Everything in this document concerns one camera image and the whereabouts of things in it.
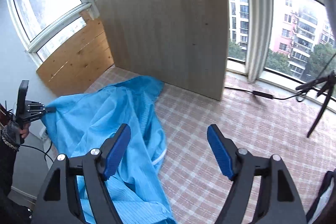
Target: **tiled floor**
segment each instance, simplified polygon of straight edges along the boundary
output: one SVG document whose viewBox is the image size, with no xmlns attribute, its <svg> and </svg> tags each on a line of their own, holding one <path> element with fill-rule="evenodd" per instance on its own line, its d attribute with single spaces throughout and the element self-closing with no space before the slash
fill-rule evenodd
<svg viewBox="0 0 336 224">
<path fill-rule="evenodd" d="M 134 76 L 113 66 L 88 92 Z M 226 75 L 225 85 L 282 98 L 290 94 L 264 83 L 248 84 L 244 77 L 231 73 Z M 156 103 L 168 143 L 159 178 L 178 223 L 213 223 L 230 190 L 231 182 L 221 174 L 206 139 L 212 123 L 253 155 L 281 155 L 307 211 L 325 172 L 336 167 L 336 114 L 326 111 L 312 136 L 306 138 L 319 108 L 308 100 L 269 100 L 226 89 L 218 102 L 165 84 Z M 258 183 L 260 179 L 253 184 L 243 223 L 252 219 Z"/>
</svg>

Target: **blue fabric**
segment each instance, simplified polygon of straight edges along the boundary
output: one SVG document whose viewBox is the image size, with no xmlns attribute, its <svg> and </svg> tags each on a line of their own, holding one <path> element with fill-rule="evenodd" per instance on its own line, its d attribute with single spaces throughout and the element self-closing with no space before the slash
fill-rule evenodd
<svg viewBox="0 0 336 224">
<path fill-rule="evenodd" d="M 176 223 L 157 173 L 166 151 L 165 134 L 154 112 L 161 81 L 139 76 L 92 94 L 56 99 L 57 111 L 42 119 L 59 153 L 85 155 L 112 137 L 122 123 L 131 128 L 131 140 L 117 173 L 106 182 L 121 220 L 127 223 Z M 95 223 L 83 177 L 78 188 L 85 219 Z"/>
</svg>

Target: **person's arm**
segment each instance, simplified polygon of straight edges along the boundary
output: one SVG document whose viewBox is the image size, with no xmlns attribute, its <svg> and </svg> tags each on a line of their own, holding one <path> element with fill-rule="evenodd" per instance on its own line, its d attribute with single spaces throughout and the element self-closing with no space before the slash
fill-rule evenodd
<svg viewBox="0 0 336 224">
<path fill-rule="evenodd" d="M 30 124 L 25 124 L 23 130 L 17 124 L 10 122 L 1 130 L 0 136 L 0 188 L 8 196 L 13 182 L 14 163 L 19 146 L 15 143 L 16 130 L 26 138 Z"/>
</svg>

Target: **metal screw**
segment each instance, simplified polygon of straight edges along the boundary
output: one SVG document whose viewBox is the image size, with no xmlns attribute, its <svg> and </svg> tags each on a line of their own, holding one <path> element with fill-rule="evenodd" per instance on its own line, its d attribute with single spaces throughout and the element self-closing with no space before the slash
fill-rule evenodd
<svg viewBox="0 0 336 224">
<path fill-rule="evenodd" d="M 246 155 L 247 154 L 247 149 L 245 149 L 245 148 L 239 148 L 238 149 L 238 153 L 242 154 L 242 155 Z"/>
<path fill-rule="evenodd" d="M 65 159 L 65 155 L 64 154 L 59 154 L 57 156 L 57 160 L 64 160 Z"/>
<path fill-rule="evenodd" d="M 278 154 L 274 154 L 274 155 L 272 156 L 272 158 L 273 158 L 274 160 L 276 160 L 276 161 L 280 161 L 280 160 L 281 160 L 281 157 L 280 157 Z"/>
<path fill-rule="evenodd" d="M 99 152 L 100 152 L 99 148 L 93 148 L 93 149 L 91 150 L 91 155 L 98 155 Z"/>
</svg>

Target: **blue gripper pad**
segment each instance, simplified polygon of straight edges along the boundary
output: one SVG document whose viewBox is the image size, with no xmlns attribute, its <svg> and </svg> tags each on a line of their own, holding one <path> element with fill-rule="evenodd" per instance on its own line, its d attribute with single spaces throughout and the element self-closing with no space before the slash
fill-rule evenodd
<svg viewBox="0 0 336 224">
<path fill-rule="evenodd" d="M 223 137 L 222 133 L 215 124 L 212 124 L 208 127 L 207 138 L 212 152 L 215 155 L 222 174 L 231 180 L 235 176 L 235 173 L 232 169 L 232 159 L 228 151 L 226 151 L 219 134 Z"/>
<path fill-rule="evenodd" d="M 110 176 L 113 176 L 116 173 L 130 139 L 131 128 L 129 127 L 129 125 L 126 124 L 118 139 L 116 140 L 114 146 L 112 147 L 111 151 L 106 157 L 105 170 L 102 174 L 104 180 L 108 180 Z"/>
</svg>

